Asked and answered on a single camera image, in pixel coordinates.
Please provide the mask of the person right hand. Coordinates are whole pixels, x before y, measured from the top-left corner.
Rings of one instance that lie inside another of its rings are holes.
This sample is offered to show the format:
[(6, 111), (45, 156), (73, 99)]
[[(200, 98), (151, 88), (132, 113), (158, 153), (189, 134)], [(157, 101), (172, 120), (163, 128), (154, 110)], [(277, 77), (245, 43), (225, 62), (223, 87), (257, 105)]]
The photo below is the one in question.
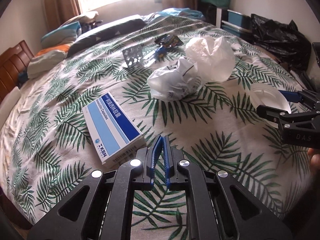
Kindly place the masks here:
[(316, 174), (320, 169), (320, 150), (309, 148), (308, 156), (310, 158), (310, 171), (312, 174)]

